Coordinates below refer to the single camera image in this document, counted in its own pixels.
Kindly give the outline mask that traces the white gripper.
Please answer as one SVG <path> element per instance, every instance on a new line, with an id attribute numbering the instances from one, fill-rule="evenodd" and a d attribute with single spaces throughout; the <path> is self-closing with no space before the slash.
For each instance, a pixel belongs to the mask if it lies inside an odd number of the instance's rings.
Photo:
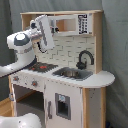
<path id="1" fill-rule="evenodd" d="M 30 37 L 32 41 L 39 41 L 41 39 L 41 31 L 37 29 L 34 20 L 30 21 Z"/>

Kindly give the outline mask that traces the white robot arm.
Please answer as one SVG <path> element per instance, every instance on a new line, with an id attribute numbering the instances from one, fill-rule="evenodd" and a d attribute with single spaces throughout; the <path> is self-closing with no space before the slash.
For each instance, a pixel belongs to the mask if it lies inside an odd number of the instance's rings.
<path id="1" fill-rule="evenodd" d="M 36 62 L 31 40 L 35 33 L 38 33 L 38 29 L 35 21 L 32 20 L 29 30 L 17 32 L 7 37 L 8 47 L 15 50 L 17 61 L 0 66 L 0 78 L 20 71 Z M 33 113 L 19 117 L 0 116 L 0 128 L 41 128 L 41 122 L 39 117 Z"/>

